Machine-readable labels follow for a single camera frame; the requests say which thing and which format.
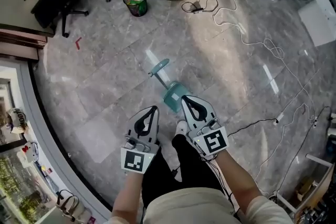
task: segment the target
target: gray marble tile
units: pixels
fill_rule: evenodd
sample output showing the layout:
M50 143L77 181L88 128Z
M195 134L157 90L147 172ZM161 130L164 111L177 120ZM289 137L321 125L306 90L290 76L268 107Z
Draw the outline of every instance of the gray marble tile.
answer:
M130 48L142 68L149 72L159 61L169 58L175 61L192 49L193 38L188 22L184 19L171 19L134 42Z
M118 100L127 117L132 117L140 110L156 105L159 108L159 132L162 137L171 140L175 134L176 124L184 119L182 111L174 113L164 102L164 87L154 78L147 79Z
M75 134L95 163L102 163L112 152L120 153L128 118L112 104L93 119L78 127Z
M130 49L115 55L77 89L89 114L108 107L147 78Z
M246 43L270 38L285 52L285 63L305 92L289 105L278 125L259 122L229 138L229 152L253 177L261 163L281 145L261 169L257 182L262 190L280 187L291 160L310 127L310 116L334 101L335 44L314 47L298 9L310 0L236 0L236 11L221 10L218 23L240 23ZM205 7L206 0L199 0ZM216 4L207 0L207 9ZM219 7L234 8L233 0L218 0ZM69 16L68 39L60 29L40 52L35 77L50 121L72 160L89 183L113 203L124 181L119 147L127 119L140 109L157 105L160 110L158 138L171 169L178 166L171 145L177 122L183 114L173 113L163 103L164 88L147 72L165 58L169 65L161 72L167 82L179 81L192 93L209 101L227 132L261 119L274 118L300 91L300 85L262 44L244 45L239 31L229 24L216 26L213 13L191 14L182 3L148 0L148 13L133 17L122 0L82 0L78 9L90 15ZM79 42L78 50L75 41ZM324 151L325 110L318 126L311 130L281 186L289 196L292 184L311 172L306 153Z
M89 116L75 91L63 95L62 101L54 108L53 112L55 123L58 125L56 128L62 125L62 131L66 128L75 129L79 124L83 124Z

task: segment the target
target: trash bin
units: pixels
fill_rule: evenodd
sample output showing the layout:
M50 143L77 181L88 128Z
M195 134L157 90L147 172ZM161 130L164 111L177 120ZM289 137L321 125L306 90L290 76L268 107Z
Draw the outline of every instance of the trash bin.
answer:
M141 17L147 12L147 0L123 0L131 14Z

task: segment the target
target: glass window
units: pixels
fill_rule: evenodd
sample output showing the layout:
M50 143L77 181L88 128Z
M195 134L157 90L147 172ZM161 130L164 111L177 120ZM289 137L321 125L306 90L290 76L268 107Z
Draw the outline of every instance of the glass window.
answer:
M11 132L10 80L0 78L0 223L35 223L55 206L44 172L27 161L23 134Z

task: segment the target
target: forearm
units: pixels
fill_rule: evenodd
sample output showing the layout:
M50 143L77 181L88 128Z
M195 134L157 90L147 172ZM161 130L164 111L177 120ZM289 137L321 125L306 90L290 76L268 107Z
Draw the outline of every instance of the forearm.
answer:
M136 223L143 175L130 172L113 205L112 216Z
M218 154L216 162L241 210L245 213L249 203L255 197L261 196L255 181L226 150Z

